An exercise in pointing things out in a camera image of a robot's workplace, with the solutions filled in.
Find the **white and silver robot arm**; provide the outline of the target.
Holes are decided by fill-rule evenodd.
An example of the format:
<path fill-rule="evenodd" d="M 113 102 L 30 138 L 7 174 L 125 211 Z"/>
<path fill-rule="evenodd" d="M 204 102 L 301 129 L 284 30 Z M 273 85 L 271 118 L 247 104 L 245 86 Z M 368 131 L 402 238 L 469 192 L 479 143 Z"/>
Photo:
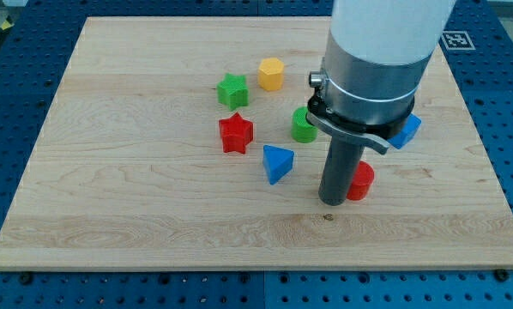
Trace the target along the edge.
<path fill-rule="evenodd" d="M 335 0 L 308 120 L 330 152 L 386 152 L 405 126 L 454 0 Z"/>

